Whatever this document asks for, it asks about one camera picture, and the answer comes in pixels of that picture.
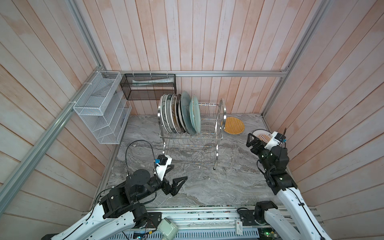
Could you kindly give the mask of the small orange sunburst plate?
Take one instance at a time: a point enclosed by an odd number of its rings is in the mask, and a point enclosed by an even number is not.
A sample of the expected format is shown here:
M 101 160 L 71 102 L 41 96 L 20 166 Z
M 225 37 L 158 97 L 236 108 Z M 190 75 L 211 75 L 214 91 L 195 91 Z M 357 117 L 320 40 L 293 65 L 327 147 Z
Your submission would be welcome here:
M 252 134 L 265 143 L 268 143 L 273 138 L 272 133 L 263 129 L 257 129 Z

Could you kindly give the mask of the stainless steel dish rack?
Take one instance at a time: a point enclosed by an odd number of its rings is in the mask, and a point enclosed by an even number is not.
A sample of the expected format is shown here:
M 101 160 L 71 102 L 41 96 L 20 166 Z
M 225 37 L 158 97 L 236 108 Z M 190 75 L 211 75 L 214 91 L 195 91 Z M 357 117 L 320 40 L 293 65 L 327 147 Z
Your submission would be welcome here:
M 219 144 L 227 118 L 224 99 L 218 104 L 199 103 L 202 130 L 200 134 L 169 133 L 163 124 L 161 108 L 158 108 L 160 138 L 165 155 L 173 158 L 173 163 L 212 166 L 215 170 L 219 161 Z

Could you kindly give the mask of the black round plate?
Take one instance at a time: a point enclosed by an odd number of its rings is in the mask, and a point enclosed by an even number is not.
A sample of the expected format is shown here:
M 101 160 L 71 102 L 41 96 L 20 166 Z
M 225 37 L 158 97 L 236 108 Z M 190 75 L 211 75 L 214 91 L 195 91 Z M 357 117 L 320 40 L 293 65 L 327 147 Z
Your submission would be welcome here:
M 177 94 L 177 98 L 176 98 L 176 118 L 177 118 L 177 123 L 178 123 L 178 126 L 179 126 L 179 133 L 183 133 L 183 128 L 182 128 L 182 124 L 180 122 L 180 117 L 179 117 L 179 103 L 180 103 L 180 98 L 181 98 L 181 94 Z

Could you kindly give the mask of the white plate cloud line pattern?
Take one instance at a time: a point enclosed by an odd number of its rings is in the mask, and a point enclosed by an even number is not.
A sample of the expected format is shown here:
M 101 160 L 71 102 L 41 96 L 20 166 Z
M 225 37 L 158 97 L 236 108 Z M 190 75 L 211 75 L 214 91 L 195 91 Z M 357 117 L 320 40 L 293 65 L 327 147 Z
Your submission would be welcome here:
M 159 103 L 159 116 L 160 116 L 160 125 L 165 129 L 165 124 L 164 124 L 164 118 L 163 118 L 163 97 L 165 95 L 162 95 L 160 98 L 160 103 Z

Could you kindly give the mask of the cream plate red berry pattern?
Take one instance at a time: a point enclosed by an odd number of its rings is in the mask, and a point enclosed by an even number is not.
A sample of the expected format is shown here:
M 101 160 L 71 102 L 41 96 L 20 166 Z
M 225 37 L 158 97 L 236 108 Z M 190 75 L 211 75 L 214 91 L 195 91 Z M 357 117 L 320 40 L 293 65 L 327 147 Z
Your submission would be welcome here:
M 180 122 L 182 124 L 183 132 L 186 133 L 187 131 L 186 131 L 186 127 L 184 124 L 183 114 L 182 114 L 182 109 L 181 109 L 181 98 L 180 98 L 180 103 L 179 103 L 179 117 L 180 117 Z

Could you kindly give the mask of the large orange sunburst plate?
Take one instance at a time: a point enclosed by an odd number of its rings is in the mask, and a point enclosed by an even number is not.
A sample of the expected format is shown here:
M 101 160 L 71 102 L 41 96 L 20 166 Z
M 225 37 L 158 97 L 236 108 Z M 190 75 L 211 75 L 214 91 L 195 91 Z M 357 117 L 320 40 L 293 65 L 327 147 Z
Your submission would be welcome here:
M 173 94 L 172 95 L 172 99 L 171 99 L 171 113 L 172 113 L 173 125 L 175 127 L 176 132 L 179 134 L 179 133 L 181 133 L 181 130 L 180 130 L 180 126 L 178 124 L 177 113 L 176 113 L 176 109 L 175 109 L 175 107 L 176 107 L 176 99 L 177 99 L 177 95 Z

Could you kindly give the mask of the light green lotus plate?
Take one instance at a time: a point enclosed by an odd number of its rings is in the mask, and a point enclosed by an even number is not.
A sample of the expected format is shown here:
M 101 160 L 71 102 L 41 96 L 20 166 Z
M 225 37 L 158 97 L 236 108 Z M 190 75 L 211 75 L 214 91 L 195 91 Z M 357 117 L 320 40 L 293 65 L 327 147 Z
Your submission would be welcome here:
M 190 101 L 190 118 L 194 130 L 197 134 L 201 133 L 201 112 L 199 107 L 198 98 L 193 95 Z

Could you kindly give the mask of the white plate green text rim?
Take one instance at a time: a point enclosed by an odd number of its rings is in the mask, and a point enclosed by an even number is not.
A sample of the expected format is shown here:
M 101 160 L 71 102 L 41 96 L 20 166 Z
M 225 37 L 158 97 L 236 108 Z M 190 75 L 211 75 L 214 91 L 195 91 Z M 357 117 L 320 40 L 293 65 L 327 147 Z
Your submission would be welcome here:
M 167 119 L 167 123 L 168 123 L 168 126 L 169 126 L 169 132 L 171 134 L 173 133 L 176 133 L 176 130 L 174 129 L 173 127 L 173 123 L 172 123 L 172 113 L 171 113 L 171 101 L 172 101 L 172 94 L 169 94 L 166 96 L 166 103 L 165 103 L 165 108 L 166 108 L 166 119 Z

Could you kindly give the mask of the grey green plain plate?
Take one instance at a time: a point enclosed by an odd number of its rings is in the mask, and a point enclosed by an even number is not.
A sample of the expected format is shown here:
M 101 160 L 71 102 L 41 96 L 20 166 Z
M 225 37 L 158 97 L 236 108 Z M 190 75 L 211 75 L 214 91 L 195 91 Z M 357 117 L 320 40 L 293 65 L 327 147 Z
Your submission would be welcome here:
M 183 117 L 183 123 L 186 127 L 186 131 L 190 135 L 195 135 L 197 132 L 193 127 L 193 124 L 191 122 L 191 113 L 190 113 L 190 103 L 191 103 L 191 97 L 188 92 L 183 91 L 181 95 L 181 112 Z

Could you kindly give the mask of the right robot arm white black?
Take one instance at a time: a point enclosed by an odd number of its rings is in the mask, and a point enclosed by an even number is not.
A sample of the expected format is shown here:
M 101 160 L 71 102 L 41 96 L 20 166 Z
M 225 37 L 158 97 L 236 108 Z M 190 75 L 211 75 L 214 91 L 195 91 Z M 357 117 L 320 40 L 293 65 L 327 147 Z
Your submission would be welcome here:
M 287 172 L 290 159 L 288 149 L 283 145 L 285 139 L 285 135 L 273 132 L 272 138 L 266 143 L 249 133 L 246 146 L 259 158 L 258 162 L 263 167 L 259 171 L 296 225 L 288 222 L 272 201 L 256 204 L 255 222 L 271 226 L 282 240 L 330 240 L 331 237 L 315 218 L 296 182 Z

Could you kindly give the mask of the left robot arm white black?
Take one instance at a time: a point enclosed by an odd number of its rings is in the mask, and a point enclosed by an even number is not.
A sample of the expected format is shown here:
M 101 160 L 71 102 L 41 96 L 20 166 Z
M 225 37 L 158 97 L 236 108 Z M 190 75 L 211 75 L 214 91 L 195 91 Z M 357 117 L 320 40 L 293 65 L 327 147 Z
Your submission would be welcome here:
M 134 227 L 142 227 L 150 219 L 145 204 L 140 201 L 158 190 L 175 196 L 187 176 L 160 180 L 144 169 L 135 171 L 126 180 L 110 189 L 83 218 L 58 234 L 47 234 L 43 240 L 106 240 Z

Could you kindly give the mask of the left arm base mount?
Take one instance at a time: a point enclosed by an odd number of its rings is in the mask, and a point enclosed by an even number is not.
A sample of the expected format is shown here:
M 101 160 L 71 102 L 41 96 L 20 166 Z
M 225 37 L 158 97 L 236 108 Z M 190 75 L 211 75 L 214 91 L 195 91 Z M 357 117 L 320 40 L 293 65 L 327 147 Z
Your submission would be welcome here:
M 156 229 L 161 221 L 162 221 L 161 212 L 149 212 L 145 214 L 143 218 L 143 225 L 141 227 Z

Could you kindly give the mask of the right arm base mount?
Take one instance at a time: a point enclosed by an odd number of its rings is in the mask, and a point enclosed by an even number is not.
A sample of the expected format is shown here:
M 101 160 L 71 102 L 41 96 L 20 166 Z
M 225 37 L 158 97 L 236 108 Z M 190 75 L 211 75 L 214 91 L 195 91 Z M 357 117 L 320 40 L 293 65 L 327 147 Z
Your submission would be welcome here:
M 249 210 L 248 208 L 239 208 L 237 209 L 237 213 L 240 216 L 241 222 L 243 223 L 243 226 L 262 226 L 264 224 L 261 224 L 256 221 L 254 211 Z

